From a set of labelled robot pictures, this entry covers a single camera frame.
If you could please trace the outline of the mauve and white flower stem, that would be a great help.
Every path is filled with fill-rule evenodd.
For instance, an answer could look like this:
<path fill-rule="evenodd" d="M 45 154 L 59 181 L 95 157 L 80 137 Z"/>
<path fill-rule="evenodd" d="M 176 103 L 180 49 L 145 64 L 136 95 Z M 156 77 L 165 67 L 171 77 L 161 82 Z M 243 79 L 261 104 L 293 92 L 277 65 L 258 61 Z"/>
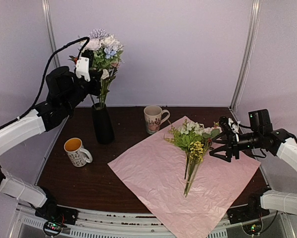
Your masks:
<path fill-rule="evenodd" d="M 112 83 L 112 81 L 116 78 L 116 74 L 118 72 L 118 68 L 114 67 L 111 69 L 103 69 L 100 83 L 101 83 L 101 89 L 100 89 L 100 95 L 98 96 L 99 102 L 100 102 L 100 108 L 105 107 L 105 101 L 107 98 L 107 94 L 109 93 L 109 86 Z"/>

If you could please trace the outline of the orange brown flower stem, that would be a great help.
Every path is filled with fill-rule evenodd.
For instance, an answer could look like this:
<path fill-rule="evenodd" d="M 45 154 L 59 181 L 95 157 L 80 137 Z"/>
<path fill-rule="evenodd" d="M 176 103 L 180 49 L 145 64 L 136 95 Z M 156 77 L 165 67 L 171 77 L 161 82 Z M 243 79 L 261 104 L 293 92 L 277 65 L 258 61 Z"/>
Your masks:
<path fill-rule="evenodd" d="M 78 59 L 78 57 L 73 56 L 73 55 L 69 55 L 69 60 L 71 60 L 72 62 L 74 62 L 75 65 L 76 65 L 76 61 L 77 61 L 77 59 Z M 89 69 L 89 71 L 91 71 L 91 70 L 96 70 L 96 69 L 94 69 L 94 67 L 92 66 L 92 67 Z M 94 104 L 95 104 L 95 101 L 94 101 L 94 97 L 93 97 L 93 95 L 89 94 L 89 97 L 90 97 L 90 99 L 91 99 L 91 101 L 92 101 L 92 104 L 94 105 Z"/>

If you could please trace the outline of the purple flower bouquet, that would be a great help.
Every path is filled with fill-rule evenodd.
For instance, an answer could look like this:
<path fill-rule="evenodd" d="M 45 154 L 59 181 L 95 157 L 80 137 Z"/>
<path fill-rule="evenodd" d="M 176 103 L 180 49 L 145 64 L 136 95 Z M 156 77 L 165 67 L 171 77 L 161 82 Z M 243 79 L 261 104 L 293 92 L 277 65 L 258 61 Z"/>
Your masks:
<path fill-rule="evenodd" d="M 195 180 L 199 166 L 209 150 L 212 150 L 213 139 L 222 132 L 218 122 L 212 127 L 204 127 L 203 124 L 187 119 L 179 126 L 171 125 L 168 131 L 172 137 L 164 140 L 179 147 L 186 154 L 186 166 L 184 179 L 186 181 L 184 196 L 188 193 Z"/>

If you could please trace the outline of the blue white hydrangea bunch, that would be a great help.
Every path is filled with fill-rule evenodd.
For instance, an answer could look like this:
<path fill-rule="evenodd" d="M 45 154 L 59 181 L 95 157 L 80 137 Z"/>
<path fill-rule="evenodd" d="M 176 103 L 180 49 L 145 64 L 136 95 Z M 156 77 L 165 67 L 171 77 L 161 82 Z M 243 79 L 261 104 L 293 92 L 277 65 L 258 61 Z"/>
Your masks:
<path fill-rule="evenodd" d="M 105 29 L 93 29 L 89 42 L 83 48 L 81 56 L 89 58 L 89 67 L 101 71 L 117 68 L 122 61 L 124 45 Z"/>

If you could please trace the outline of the pink tissue wrapping sheet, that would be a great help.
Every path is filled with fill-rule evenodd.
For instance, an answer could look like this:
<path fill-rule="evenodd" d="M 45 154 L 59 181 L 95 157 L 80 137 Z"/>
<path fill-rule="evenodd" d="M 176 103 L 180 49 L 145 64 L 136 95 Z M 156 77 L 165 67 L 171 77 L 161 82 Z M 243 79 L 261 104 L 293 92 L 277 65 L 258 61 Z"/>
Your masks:
<path fill-rule="evenodd" d="M 109 163 L 116 176 L 178 238 L 205 238 L 258 170 L 241 154 L 226 162 L 205 156 L 184 195 L 186 155 L 165 140 L 169 128 L 149 136 Z"/>

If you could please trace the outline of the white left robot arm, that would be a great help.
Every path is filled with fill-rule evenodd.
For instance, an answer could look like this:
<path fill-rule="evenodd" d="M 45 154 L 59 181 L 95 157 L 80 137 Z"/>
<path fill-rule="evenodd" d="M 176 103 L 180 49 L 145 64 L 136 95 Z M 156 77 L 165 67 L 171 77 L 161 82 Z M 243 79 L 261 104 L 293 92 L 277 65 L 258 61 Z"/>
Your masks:
<path fill-rule="evenodd" d="M 100 94 L 103 71 L 71 72 L 67 66 L 52 70 L 45 78 L 49 93 L 23 118 L 0 129 L 0 156 L 25 140 L 59 126 L 87 95 Z M 50 220 L 61 216 L 61 209 L 46 190 L 11 175 L 0 165 L 0 192 L 30 203 Z"/>

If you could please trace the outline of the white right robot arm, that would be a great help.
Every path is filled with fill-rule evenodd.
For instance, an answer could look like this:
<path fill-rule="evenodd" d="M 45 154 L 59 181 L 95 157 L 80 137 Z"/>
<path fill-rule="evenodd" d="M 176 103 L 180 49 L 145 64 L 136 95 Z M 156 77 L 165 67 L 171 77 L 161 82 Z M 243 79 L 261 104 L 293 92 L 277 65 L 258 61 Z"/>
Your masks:
<path fill-rule="evenodd" d="M 274 130 L 267 109 L 248 113 L 249 133 L 239 133 L 242 125 L 225 116 L 220 117 L 219 125 L 222 132 L 212 141 L 220 146 L 211 150 L 209 155 L 231 162 L 239 159 L 241 151 L 260 149 L 265 158 L 265 152 L 285 161 L 297 172 L 297 137 L 283 128 Z M 247 218 L 254 219 L 267 210 L 276 210 L 297 215 L 297 194 L 266 189 L 250 196 L 248 205 L 244 208 Z"/>

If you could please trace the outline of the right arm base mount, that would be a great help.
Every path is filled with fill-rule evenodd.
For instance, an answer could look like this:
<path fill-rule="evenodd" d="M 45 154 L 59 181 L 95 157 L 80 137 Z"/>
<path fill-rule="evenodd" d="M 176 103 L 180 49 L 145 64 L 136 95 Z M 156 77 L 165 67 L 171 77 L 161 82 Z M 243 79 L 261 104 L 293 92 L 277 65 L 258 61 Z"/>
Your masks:
<path fill-rule="evenodd" d="M 230 224 L 243 223 L 243 231 L 250 236 L 258 236 L 263 232 L 264 216 L 268 216 L 270 211 L 261 207 L 261 196 L 268 189 L 261 189 L 251 193 L 246 205 L 229 208 L 227 211 Z"/>

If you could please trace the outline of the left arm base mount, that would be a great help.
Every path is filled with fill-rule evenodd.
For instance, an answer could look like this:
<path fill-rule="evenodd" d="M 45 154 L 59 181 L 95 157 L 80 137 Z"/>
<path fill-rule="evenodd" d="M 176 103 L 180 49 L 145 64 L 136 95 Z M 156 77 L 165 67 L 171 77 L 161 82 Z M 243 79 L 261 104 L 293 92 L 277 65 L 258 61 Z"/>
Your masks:
<path fill-rule="evenodd" d="M 43 188 L 46 194 L 46 202 L 42 207 L 31 206 L 35 210 L 35 216 L 46 220 L 43 225 L 43 232 L 49 238 L 58 236 L 67 225 L 74 225 L 77 221 L 78 210 L 58 205 L 56 198 L 49 190 Z"/>

